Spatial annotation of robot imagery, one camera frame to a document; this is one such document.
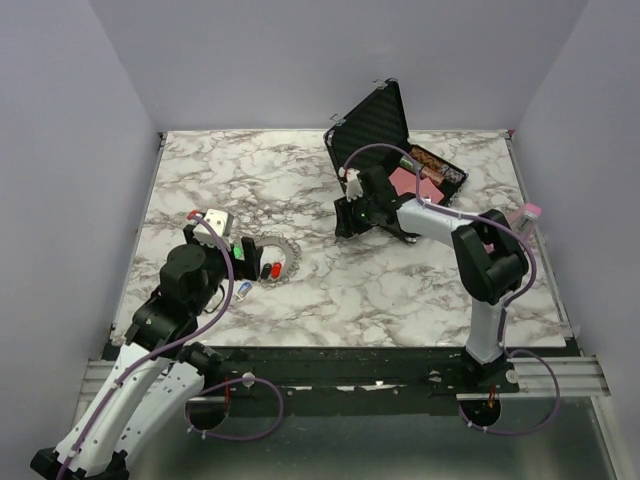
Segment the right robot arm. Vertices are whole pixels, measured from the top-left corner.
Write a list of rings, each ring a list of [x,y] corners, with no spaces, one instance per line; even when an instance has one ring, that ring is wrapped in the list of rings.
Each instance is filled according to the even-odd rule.
[[[471,391],[485,390],[496,380],[492,363],[503,355],[499,305],[529,272],[524,247],[504,215],[498,210],[460,212],[417,193],[400,195],[379,166],[364,171],[341,168],[338,178],[344,196],[334,202],[337,237],[347,239],[379,227],[405,242],[424,237],[453,250],[459,278],[472,297],[465,344],[472,360],[461,365],[460,379]]]

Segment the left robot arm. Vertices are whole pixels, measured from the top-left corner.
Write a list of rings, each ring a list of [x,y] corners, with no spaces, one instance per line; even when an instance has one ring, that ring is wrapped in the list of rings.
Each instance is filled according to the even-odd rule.
[[[134,313],[115,363],[91,404],[56,446],[30,462],[44,479],[126,479],[143,445],[193,394],[214,393],[222,380],[219,356],[196,342],[198,318],[223,283],[255,281],[261,247],[238,245],[226,228],[203,220],[183,230],[159,283]]]

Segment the green key tag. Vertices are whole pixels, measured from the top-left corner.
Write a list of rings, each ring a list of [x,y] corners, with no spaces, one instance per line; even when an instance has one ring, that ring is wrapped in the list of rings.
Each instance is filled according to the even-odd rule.
[[[237,246],[237,245],[234,246],[234,257],[238,261],[245,260],[244,250],[241,246]]]

